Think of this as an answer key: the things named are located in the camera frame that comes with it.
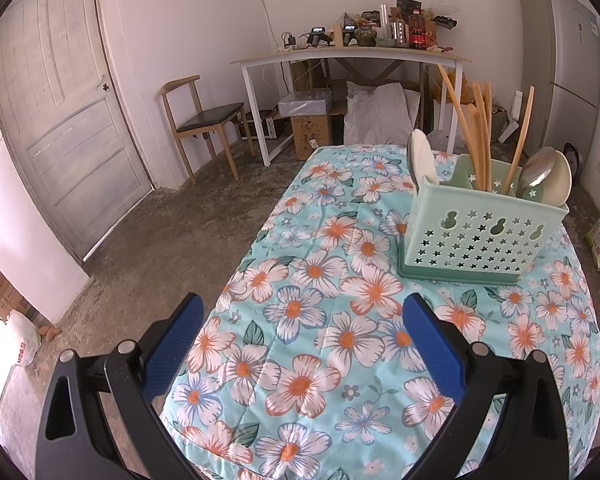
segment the black chair seat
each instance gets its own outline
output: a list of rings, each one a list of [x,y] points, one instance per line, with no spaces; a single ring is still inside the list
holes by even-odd
[[[181,134],[189,130],[195,130],[196,128],[204,128],[205,126],[221,123],[234,115],[243,106],[244,103],[231,103],[230,105],[209,108],[209,110],[204,110],[190,118],[186,123],[181,124],[176,131]]]

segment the wooden door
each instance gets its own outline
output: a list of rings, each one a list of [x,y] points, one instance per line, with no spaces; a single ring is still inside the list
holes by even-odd
[[[112,89],[95,0],[7,8],[0,125],[36,205],[79,258],[152,189]]]

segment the white desk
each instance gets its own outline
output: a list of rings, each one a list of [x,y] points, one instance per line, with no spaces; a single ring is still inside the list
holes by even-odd
[[[291,74],[291,61],[300,61],[307,59],[329,59],[329,58],[344,58],[344,57],[365,57],[373,59],[397,59],[403,61],[415,61],[418,63],[429,63],[435,64],[440,63],[442,66],[449,67],[456,70],[456,95],[461,94],[462,89],[462,64],[469,62],[468,59],[463,59],[458,56],[452,56],[451,54],[444,54],[442,52],[430,52],[428,50],[412,50],[410,48],[382,48],[382,47],[364,47],[364,46],[346,46],[343,48],[337,48],[335,46],[319,46],[309,47],[301,50],[278,50],[261,57],[251,57],[249,59],[240,59],[232,61],[233,63],[240,63],[242,68],[242,75],[244,76],[244,84],[247,87],[247,95],[249,97],[249,103],[251,105],[251,112],[254,118],[260,116],[260,109],[258,108],[258,101],[256,94],[253,89],[253,82],[251,81],[251,75],[249,74],[249,68],[252,66],[262,66],[269,63],[282,63],[282,70],[285,75],[285,79],[289,82],[293,81]],[[446,87],[442,85],[442,103],[446,103]],[[445,115],[445,107],[440,107],[440,114],[438,117],[438,127],[441,128]],[[258,142],[260,144],[260,151],[262,152],[262,161],[265,166],[271,164],[271,160],[279,154],[282,149],[291,142],[293,135],[283,140],[276,148],[269,153],[267,150],[267,144],[264,138],[264,131],[262,129],[261,121],[254,121],[256,132],[258,134]],[[458,115],[453,110],[451,115],[451,131],[449,135],[449,142],[446,150],[449,153],[453,152],[454,143],[456,140],[456,129],[458,127]]]

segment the utensil holder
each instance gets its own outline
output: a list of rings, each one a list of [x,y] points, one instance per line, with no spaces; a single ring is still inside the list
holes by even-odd
[[[474,168],[459,155],[451,179],[419,183],[403,243],[398,273],[404,278],[510,285],[569,212],[540,202],[542,184],[524,198],[499,194],[509,164],[491,160],[493,192],[475,190]],[[518,184],[517,168],[511,189]]]

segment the chair leg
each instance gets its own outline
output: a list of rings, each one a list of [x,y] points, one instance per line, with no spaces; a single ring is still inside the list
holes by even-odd
[[[247,135],[247,142],[249,143],[249,149],[251,150],[251,156],[255,156],[256,152],[253,150],[253,141],[251,140],[251,131],[249,130],[249,122],[247,121],[247,114],[244,113],[244,106],[240,108],[240,114],[242,117],[242,126],[244,127],[244,133]]]
[[[189,164],[189,159],[187,158],[187,154],[184,152],[184,148],[182,147],[182,141],[180,137],[174,135],[173,138],[176,140],[176,146],[178,147],[178,151],[180,152],[180,156],[182,157],[182,161],[184,162],[184,167],[187,168],[187,173],[189,173],[189,178],[191,179],[191,183],[195,184],[196,179],[193,178],[193,171],[191,169],[191,165]]]
[[[202,137],[205,139],[206,148],[209,150],[209,155],[211,155],[211,159],[216,158],[216,149],[214,148],[213,141],[211,140],[211,132],[205,132],[202,134]]]
[[[231,167],[231,172],[234,174],[234,179],[240,180],[238,177],[238,170],[235,167],[234,156],[231,154],[231,148],[229,147],[226,135],[224,134],[224,125],[218,124],[218,133],[220,134],[220,140],[222,140],[222,145],[224,146],[224,154],[229,161],[229,167]]]

